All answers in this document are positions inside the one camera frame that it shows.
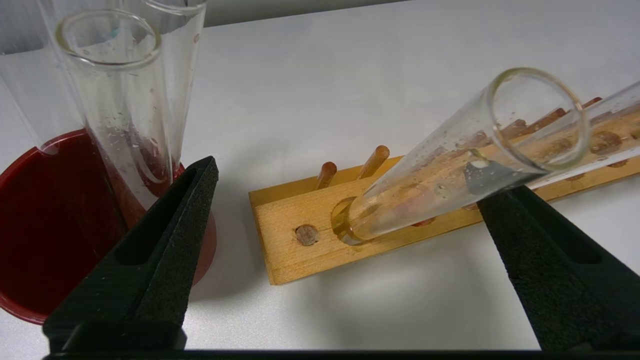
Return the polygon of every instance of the test tube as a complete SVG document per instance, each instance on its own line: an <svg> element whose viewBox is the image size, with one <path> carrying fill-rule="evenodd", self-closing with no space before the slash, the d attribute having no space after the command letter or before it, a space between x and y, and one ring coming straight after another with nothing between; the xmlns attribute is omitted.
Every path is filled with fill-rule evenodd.
<svg viewBox="0 0 640 360"><path fill-rule="evenodd" d="M81 115L38 8L25 1L4 10L14 22L0 22L0 77L38 150L57 154L56 139L82 129Z"/></svg>
<svg viewBox="0 0 640 360"><path fill-rule="evenodd" d="M567 171L536 181L538 188L604 166L621 167L640 155L640 81L585 109L591 124L589 151Z"/></svg>
<svg viewBox="0 0 640 360"><path fill-rule="evenodd" d="M588 147L589 122L566 85L509 69L362 195L338 204L333 230L358 245L570 168Z"/></svg>
<svg viewBox="0 0 640 360"><path fill-rule="evenodd" d="M159 33L116 9L65 17L56 41L131 228L172 182Z"/></svg>
<svg viewBox="0 0 640 360"><path fill-rule="evenodd" d="M193 87L193 71L206 8L206 0L124 2L124 10L147 20L158 29L162 38L161 57L171 114L167 123L167 136L174 172L178 171L180 164L182 139Z"/></svg>

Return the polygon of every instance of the white tabletop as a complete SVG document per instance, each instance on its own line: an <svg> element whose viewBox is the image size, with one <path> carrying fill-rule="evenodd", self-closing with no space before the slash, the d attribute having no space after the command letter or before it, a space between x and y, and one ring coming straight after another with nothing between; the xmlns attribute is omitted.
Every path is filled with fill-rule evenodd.
<svg viewBox="0 0 640 360"><path fill-rule="evenodd" d="M218 162L218 252L191 292L187 347L537 348L483 225L271 286L247 192L381 143L404 154L508 67L609 95L640 79L639 15L635 0L409 1L205 29L182 160ZM32 144L10 122L0 170ZM640 272L639 185L554 206ZM46 353L39 327L0 313L0 354Z"/></svg>

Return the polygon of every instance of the wooden peg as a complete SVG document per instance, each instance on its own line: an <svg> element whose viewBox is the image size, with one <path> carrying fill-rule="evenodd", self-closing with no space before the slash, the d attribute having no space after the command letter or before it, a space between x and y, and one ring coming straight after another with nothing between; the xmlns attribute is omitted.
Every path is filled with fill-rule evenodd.
<svg viewBox="0 0 640 360"><path fill-rule="evenodd" d="M326 163L322 164L320 174L318 175L316 181L316 190L320 190L329 186L336 172L338 172L338 167L335 166L335 164L331 161L327 161Z"/></svg>
<svg viewBox="0 0 640 360"><path fill-rule="evenodd" d="M591 100L585 102L584 104L582 104L582 108L586 109L586 108L590 107L591 105L595 104L596 102L598 102L600 100L602 100L601 97L599 97L599 96L598 97L594 97L593 99L591 99Z"/></svg>
<svg viewBox="0 0 640 360"><path fill-rule="evenodd" d="M562 108L555 109L550 113L546 114L542 119L531 124L526 131L524 131L523 135L533 134L536 131L542 129L543 127L553 123L557 119L566 115L566 111Z"/></svg>
<svg viewBox="0 0 640 360"><path fill-rule="evenodd" d="M358 175L356 180L364 179L365 177L372 176L376 172L376 170L380 168L380 165L382 165L382 163L384 163L385 160L387 160L388 157L389 157L389 148L384 145L378 146L376 150L373 152L373 154L369 156L369 159L367 160L367 162L364 163L364 165L362 165L362 168L360 169L360 174Z"/></svg>

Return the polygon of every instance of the wooden test tube rack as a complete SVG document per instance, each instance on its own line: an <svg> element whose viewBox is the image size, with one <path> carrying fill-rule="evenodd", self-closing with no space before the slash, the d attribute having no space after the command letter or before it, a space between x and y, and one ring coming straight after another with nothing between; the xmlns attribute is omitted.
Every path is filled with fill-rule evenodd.
<svg viewBox="0 0 640 360"><path fill-rule="evenodd" d="M588 104L598 100L600 99L596 98ZM550 114L557 119L556 115L557 111ZM631 121L638 124L640 115L634 116L638 116L638 119ZM530 127L539 126L544 121L546 120L541 119ZM636 135L640 136L631 134L633 140L637 140ZM599 152L600 148L592 147L587 156L598 157ZM440 215L433 221L422 224L425 226L396 230L362 245L350 246L342 243L333 233L331 225L334 207L343 199L360 195L402 158L398 156L387 159L387 156L388 149L380 146L363 166L336 172L333 163L325 163L316 177L249 193L271 284L300 279L482 221L477 207L469 206ZM638 173L640 156L548 184L535 191L542 199L550 202Z"/></svg>

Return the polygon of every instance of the test tube rim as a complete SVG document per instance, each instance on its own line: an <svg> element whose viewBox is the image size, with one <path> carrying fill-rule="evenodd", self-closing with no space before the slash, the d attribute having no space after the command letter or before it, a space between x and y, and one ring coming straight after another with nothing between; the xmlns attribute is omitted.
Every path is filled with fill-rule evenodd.
<svg viewBox="0 0 640 360"><path fill-rule="evenodd" d="M147 6L151 6L154 9L160 10L166 13L172 13L174 15L194 15L201 12L207 7L207 0L198 0L199 3L193 6L175 6L163 4L158 0L143 0Z"/></svg>
<svg viewBox="0 0 640 360"><path fill-rule="evenodd" d="M495 98L495 94L500 87L501 84L509 81L513 76L517 74L527 74L530 76L534 76L539 78L540 80L546 81L550 86L555 85L557 88L562 90L573 102L573 107L575 111L578 112L580 119L578 121L578 142L576 144L576 154L575 156L567 161L564 161L559 164L539 164L532 159L529 159L525 154L520 152L511 142L502 134L500 131L498 119L495 116L495 112L493 110L493 100ZM489 108L489 112L492 119L492 129L493 129L493 137L495 139L495 143L513 160L518 161L527 167L534 168L541 172L554 172L558 170L564 170L566 168L570 168L576 165L582 157L586 154L589 149L589 135L591 133L591 124L589 123L589 119L587 118L586 112L582 107L582 102L578 97L574 94L574 92L566 86L562 81L560 81L557 77L549 74L548 72L542 71L540 69L535 69L532 67L515 67L512 69L505 70L501 72L490 84L488 89L488 96L486 96L485 101L487 102L487 106ZM565 116L573 116L570 115L571 112L568 112Z"/></svg>
<svg viewBox="0 0 640 360"><path fill-rule="evenodd" d="M128 18L139 22L142 28L146 29L150 34L153 35L153 48L139 60L124 62L96 61L71 49L64 34L66 28L73 23L84 19L85 17L98 17L104 15L115 15L116 17ZM56 27L56 42L61 47L62 51L65 54L69 55L72 59L77 60L79 63L89 65L95 69L106 71L130 71L143 68L157 59L160 54L160 48L162 46L160 33L155 27L149 24L145 19L119 9L85 10L65 17Z"/></svg>

